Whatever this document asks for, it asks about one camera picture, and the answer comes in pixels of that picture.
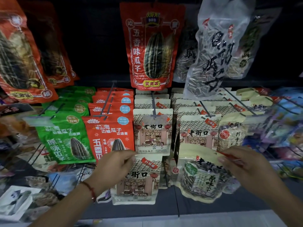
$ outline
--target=hand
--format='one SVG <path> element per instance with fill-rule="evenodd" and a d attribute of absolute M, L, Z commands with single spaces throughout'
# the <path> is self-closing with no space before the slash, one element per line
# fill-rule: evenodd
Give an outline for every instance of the hand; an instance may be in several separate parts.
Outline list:
<path fill-rule="evenodd" d="M 135 154 L 132 150 L 115 150 L 101 157 L 93 174 L 85 180 L 96 196 L 125 178 L 136 160 Z"/>
<path fill-rule="evenodd" d="M 267 200 L 288 191 L 262 154 L 243 146 L 232 146 L 222 152 L 242 160 L 244 165 L 240 167 L 226 157 L 218 158 L 223 167 L 228 169 L 245 189 L 257 197 Z"/>

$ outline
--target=fingernail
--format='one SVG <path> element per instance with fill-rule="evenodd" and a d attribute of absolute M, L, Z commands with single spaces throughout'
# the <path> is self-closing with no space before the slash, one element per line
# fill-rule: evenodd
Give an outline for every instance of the fingernail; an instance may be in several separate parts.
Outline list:
<path fill-rule="evenodd" d="M 226 157 L 220 156 L 218 157 L 218 161 L 224 163 L 226 161 Z"/>

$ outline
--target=red snack bag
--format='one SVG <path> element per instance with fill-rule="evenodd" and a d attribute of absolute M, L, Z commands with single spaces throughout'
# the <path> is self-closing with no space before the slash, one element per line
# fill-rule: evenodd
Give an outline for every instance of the red snack bag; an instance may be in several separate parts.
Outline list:
<path fill-rule="evenodd" d="M 97 92 L 109 92 L 111 90 L 111 87 L 98 87 Z M 129 88 L 121 88 L 121 87 L 113 87 L 113 91 L 118 91 L 118 92 L 134 92 L 133 89 Z"/>
<path fill-rule="evenodd" d="M 98 160 L 113 150 L 134 150 L 132 121 L 120 115 L 104 117 L 83 116 L 93 155 Z"/>
<path fill-rule="evenodd" d="M 94 103 L 105 103 L 108 95 L 97 95 L 92 96 Z M 108 103 L 127 103 L 134 105 L 134 97 L 133 96 L 110 96 L 108 99 Z"/>
<path fill-rule="evenodd" d="M 43 72 L 39 50 L 16 0 L 0 0 L 0 86 L 21 103 L 58 99 Z"/>
<path fill-rule="evenodd" d="M 132 87 L 171 87 L 184 13 L 177 4 L 120 3 Z"/>
<path fill-rule="evenodd" d="M 27 26 L 40 51 L 40 61 L 49 82 L 54 88 L 74 85 L 53 4 L 48 1 L 26 0 L 18 0 L 18 3 L 26 14 Z"/>
<path fill-rule="evenodd" d="M 89 106 L 89 113 L 91 116 L 100 115 L 102 108 L 104 107 L 104 103 L 88 103 Z M 133 105 L 127 105 L 124 103 L 107 103 L 103 110 L 102 114 L 119 114 L 125 115 L 129 119 L 133 120 Z"/>
<path fill-rule="evenodd" d="M 97 91 L 96 96 L 108 96 L 108 92 L 102 92 L 102 91 Z M 112 91 L 110 93 L 111 96 L 133 96 L 134 97 L 134 92 L 116 92 Z"/>

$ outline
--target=forearm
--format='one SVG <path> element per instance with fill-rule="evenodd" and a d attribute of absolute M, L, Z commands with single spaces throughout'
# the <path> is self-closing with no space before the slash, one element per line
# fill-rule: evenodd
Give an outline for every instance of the forearm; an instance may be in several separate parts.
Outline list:
<path fill-rule="evenodd" d="M 288 227 L 303 226 L 303 202 L 287 188 L 264 200 Z"/>
<path fill-rule="evenodd" d="M 79 184 L 62 201 L 34 221 L 30 227 L 72 227 L 92 203 L 89 189 Z"/>

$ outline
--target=bracelet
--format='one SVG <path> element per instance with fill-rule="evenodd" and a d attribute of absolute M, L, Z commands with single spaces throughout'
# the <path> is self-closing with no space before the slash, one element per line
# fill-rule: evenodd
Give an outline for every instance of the bracelet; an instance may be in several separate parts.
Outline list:
<path fill-rule="evenodd" d="M 92 200 L 93 200 L 94 203 L 96 203 L 97 197 L 96 197 L 94 188 L 91 187 L 91 186 L 90 186 L 88 183 L 86 183 L 86 182 L 80 182 L 80 183 L 86 185 L 86 187 L 91 191 L 91 193 L 92 193 Z"/>

